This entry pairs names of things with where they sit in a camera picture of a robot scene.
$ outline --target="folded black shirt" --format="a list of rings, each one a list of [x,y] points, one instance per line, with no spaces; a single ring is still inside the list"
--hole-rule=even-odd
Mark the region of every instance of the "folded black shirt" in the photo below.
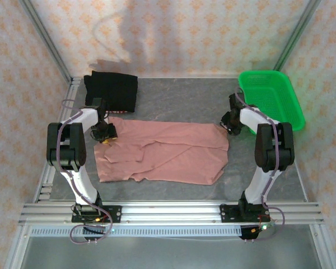
[[[134,112],[138,89],[138,77],[121,73],[96,72],[83,77],[87,89],[86,105],[93,98],[103,98],[106,110]]]

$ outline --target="purple cable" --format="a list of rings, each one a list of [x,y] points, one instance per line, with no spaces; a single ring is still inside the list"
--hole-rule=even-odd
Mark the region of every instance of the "purple cable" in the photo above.
[[[105,214],[105,215],[109,218],[109,220],[110,220],[110,226],[109,226],[108,230],[106,231],[106,233],[103,234],[103,235],[102,235],[101,237],[99,237],[98,239],[95,239],[95,242],[97,243],[99,240],[104,239],[104,238],[111,232],[111,229],[112,229],[112,226],[113,226],[113,219],[112,219],[111,215],[110,215],[106,210],[104,210],[104,209],[101,208],[101,207],[98,207],[98,206],[94,205],[94,204],[91,203],[91,202],[90,202],[90,201],[89,201],[89,200],[88,200],[82,193],[80,193],[80,191],[77,189],[76,184],[75,184],[75,182],[74,182],[74,180],[73,180],[73,176],[72,176],[72,174],[71,174],[69,171],[64,170],[64,169],[62,168],[62,166],[61,166],[61,163],[60,163],[60,142],[61,142],[61,135],[62,135],[63,128],[64,128],[68,123],[70,123],[71,121],[73,121],[74,119],[80,117],[80,116],[83,114],[83,112],[82,112],[81,109],[71,108],[70,106],[66,106],[66,105],[64,105],[64,102],[65,102],[65,101],[73,101],[73,100],[71,100],[71,99],[65,99],[65,100],[62,101],[62,105],[63,105],[65,108],[72,109],[72,110],[76,110],[76,111],[78,111],[78,113],[77,113],[76,115],[72,116],[71,118],[69,118],[67,121],[65,121],[65,122],[61,125],[60,129],[58,130],[57,144],[56,144],[56,160],[57,160],[58,166],[59,166],[59,168],[60,168],[60,172],[61,172],[61,173],[66,173],[66,174],[69,176],[70,181],[71,181],[72,188],[73,188],[74,192],[76,193],[76,195],[78,195],[82,200],[84,200],[89,206],[91,206],[91,207],[93,207],[93,208],[95,208],[95,209],[101,211],[101,212],[102,212],[103,214]],[[83,245],[83,244],[89,244],[89,243],[90,243],[90,240],[88,240],[88,241],[84,241],[84,242],[78,242],[78,241],[73,240],[73,236],[72,236],[73,231],[74,231],[76,228],[78,228],[78,227],[86,227],[86,228],[102,228],[102,229],[105,229],[105,228],[106,228],[106,226],[102,226],[102,225],[86,225],[86,224],[78,224],[78,225],[74,226],[74,227],[71,229],[70,233],[69,233],[69,238],[70,238],[70,240],[71,240],[72,243],[74,243],[74,244],[78,244],[78,245]]]
[[[262,116],[264,119],[266,119],[273,127],[273,131],[274,131],[274,138],[275,138],[275,156],[276,156],[276,163],[275,163],[275,168],[273,170],[273,173],[271,174],[270,178],[269,178],[269,181],[267,183],[267,185],[265,186],[264,190],[263,190],[263,193],[262,193],[262,205],[265,209],[269,210],[269,209],[275,209],[277,211],[279,211],[281,213],[281,216],[282,216],[282,223],[281,223],[281,229],[278,229],[276,233],[272,234],[271,236],[269,237],[266,237],[266,238],[259,238],[259,239],[255,239],[256,240],[259,240],[259,241],[262,241],[262,240],[267,240],[267,239],[271,239],[273,237],[275,237],[284,227],[285,225],[285,214],[284,212],[278,208],[278,207],[274,207],[274,206],[268,206],[264,200],[264,196],[266,194],[266,192],[268,191],[270,185],[271,185],[271,182],[273,181],[273,177],[275,176],[275,173],[276,171],[279,169],[279,143],[278,143],[278,132],[276,130],[276,126],[275,126],[275,123],[270,119],[268,118],[263,112],[261,112],[260,110],[255,110],[253,109],[250,105],[247,105],[246,102],[244,102],[240,97],[239,95],[237,94],[237,89],[241,90],[242,89],[240,87],[236,88],[235,89],[235,97],[237,98],[237,100],[239,100],[244,106],[246,106],[246,108],[254,111],[255,113],[259,114],[260,116]]]

